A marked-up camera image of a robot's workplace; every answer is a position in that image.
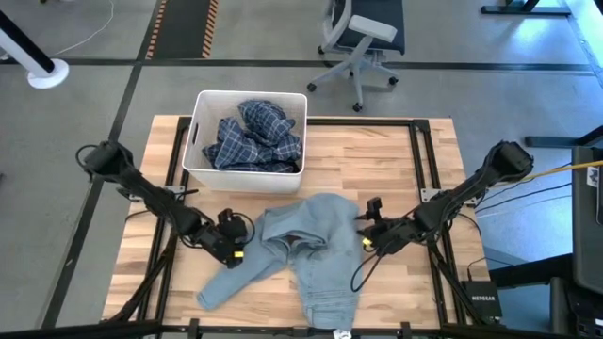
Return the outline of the black Netgear network switch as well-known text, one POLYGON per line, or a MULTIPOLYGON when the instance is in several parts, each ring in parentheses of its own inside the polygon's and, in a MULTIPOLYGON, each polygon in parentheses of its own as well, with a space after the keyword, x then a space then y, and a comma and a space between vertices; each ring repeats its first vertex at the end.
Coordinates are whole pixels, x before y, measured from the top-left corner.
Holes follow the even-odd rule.
POLYGON ((494 318, 502 317, 497 286, 493 282, 464 281, 462 286, 480 315, 494 318))

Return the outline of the black desk foot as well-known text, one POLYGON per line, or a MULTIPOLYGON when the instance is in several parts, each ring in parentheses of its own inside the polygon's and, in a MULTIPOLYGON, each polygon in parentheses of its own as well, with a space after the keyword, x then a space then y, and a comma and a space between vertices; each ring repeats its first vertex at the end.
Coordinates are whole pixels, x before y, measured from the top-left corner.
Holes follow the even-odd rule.
POLYGON ((482 6, 484 15, 561 16, 572 15, 568 7, 539 7, 540 0, 505 0, 504 6, 482 6))
POLYGON ((524 142, 532 148, 571 149, 591 147, 603 140, 603 125, 596 127, 582 137, 524 137, 524 142))

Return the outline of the black hazard-striped floor mat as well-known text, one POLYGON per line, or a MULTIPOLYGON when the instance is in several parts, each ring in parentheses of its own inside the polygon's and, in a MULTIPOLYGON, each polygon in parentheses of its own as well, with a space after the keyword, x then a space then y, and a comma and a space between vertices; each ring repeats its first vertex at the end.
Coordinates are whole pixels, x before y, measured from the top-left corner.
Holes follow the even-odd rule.
POLYGON ((159 0, 145 58, 209 58, 219 0, 159 0))

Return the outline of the white round pillar stand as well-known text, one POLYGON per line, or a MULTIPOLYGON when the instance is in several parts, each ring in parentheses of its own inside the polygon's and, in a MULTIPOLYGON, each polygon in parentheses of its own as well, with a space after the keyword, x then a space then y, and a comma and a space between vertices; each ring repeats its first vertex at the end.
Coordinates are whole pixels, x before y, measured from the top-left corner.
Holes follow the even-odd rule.
POLYGON ((0 47, 27 70, 27 82, 34 89, 54 88, 69 75, 67 62, 46 55, 2 10, 0 47))

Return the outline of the black computer cabinet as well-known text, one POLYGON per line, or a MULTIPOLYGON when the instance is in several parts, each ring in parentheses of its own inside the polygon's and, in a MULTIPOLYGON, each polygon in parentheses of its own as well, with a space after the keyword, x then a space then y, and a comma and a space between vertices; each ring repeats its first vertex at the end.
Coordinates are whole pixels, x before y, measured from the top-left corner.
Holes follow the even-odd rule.
POLYGON ((577 284, 603 295, 603 149, 577 147, 572 150, 573 270, 577 284))

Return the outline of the white plastic laundry basket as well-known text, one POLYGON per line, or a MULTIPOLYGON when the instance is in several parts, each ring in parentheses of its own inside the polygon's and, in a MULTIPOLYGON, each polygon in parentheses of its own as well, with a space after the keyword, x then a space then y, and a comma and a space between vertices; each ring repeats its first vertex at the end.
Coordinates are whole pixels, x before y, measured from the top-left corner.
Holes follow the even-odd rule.
POLYGON ((293 194, 302 183, 305 157, 302 156, 295 173, 234 171, 214 169, 203 154, 203 148, 217 141, 219 122, 233 117, 239 123, 237 106, 251 99, 268 100, 281 107, 295 121, 291 134, 306 142, 307 97, 295 92, 266 92, 215 90, 201 91, 196 99, 189 133, 182 155, 182 167, 205 187, 220 191, 293 194))

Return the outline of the white office chair dark seat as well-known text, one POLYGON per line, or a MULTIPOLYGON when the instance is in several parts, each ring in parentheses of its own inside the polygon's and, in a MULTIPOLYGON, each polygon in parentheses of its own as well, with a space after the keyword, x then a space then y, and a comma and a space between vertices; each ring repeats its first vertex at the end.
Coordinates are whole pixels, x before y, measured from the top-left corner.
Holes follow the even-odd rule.
POLYGON ((346 58, 313 78, 306 85, 308 91, 337 75, 346 75, 352 79, 357 96, 352 109, 360 112, 364 108, 363 70, 387 75, 390 87, 399 82, 399 74, 383 63, 386 51, 405 54, 402 0, 328 0, 321 15, 321 31, 318 54, 344 54, 346 58))

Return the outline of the blue plaid shirt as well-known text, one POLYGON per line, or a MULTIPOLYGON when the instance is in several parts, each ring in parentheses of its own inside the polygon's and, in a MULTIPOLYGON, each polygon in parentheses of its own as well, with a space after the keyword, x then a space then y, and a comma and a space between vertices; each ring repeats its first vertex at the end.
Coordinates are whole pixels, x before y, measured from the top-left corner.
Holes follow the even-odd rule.
POLYGON ((268 100, 250 99, 237 105, 239 119, 220 120, 216 142, 203 147, 215 170, 297 173, 301 138, 292 134, 296 122, 268 100))

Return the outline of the black metal table frame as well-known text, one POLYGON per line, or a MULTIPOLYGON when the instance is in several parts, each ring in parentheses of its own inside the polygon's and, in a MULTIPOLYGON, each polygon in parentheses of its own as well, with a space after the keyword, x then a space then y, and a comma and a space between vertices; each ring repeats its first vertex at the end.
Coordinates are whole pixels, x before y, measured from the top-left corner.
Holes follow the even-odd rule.
MULTIPOLYGON (((382 212, 397 217, 415 207, 423 189, 451 188, 464 179, 457 137, 449 119, 312 118, 307 126, 307 156, 300 189, 294 194, 212 191, 182 168, 187 116, 156 116, 141 171, 152 183, 188 189, 186 201, 210 217, 232 208, 250 217, 322 192, 364 205, 383 200, 382 212)), ((136 320, 156 320, 167 332, 277 333, 306 336, 293 273, 283 270, 255 282, 219 309, 206 311, 196 293, 219 270, 204 250, 177 245, 167 249, 169 228, 143 210, 130 208, 103 310, 114 317, 132 298, 158 257, 165 269, 134 311, 136 320)), ((435 335, 445 323, 469 318, 425 247, 409 245, 368 264, 370 273, 357 308, 358 335, 396 335, 403 331, 435 335)))

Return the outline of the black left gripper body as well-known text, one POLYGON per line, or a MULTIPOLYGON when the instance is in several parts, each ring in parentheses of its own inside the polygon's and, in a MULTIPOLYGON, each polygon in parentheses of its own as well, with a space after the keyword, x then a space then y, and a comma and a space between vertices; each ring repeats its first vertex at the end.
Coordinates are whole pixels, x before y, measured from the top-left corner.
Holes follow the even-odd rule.
POLYGON ((202 232, 202 246, 228 269, 243 262, 243 249, 249 230, 241 214, 225 209, 218 214, 218 224, 208 225, 202 232))

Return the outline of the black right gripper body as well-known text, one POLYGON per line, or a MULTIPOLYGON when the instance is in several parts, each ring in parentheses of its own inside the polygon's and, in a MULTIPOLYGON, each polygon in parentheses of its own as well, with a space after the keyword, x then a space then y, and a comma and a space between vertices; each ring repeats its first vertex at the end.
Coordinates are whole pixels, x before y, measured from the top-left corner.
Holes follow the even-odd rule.
POLYGON ((385 218, 381 215, 382 207, 380 197, 367 201, 367 210, 363 215, 374 220, 371 225, 364 228, 370 231, 370 238, 362 239, 364 251, 389 255, 395 254, 410 243, 419 242, 422 231, 412 219, 414 210, 403 217, 385 218))

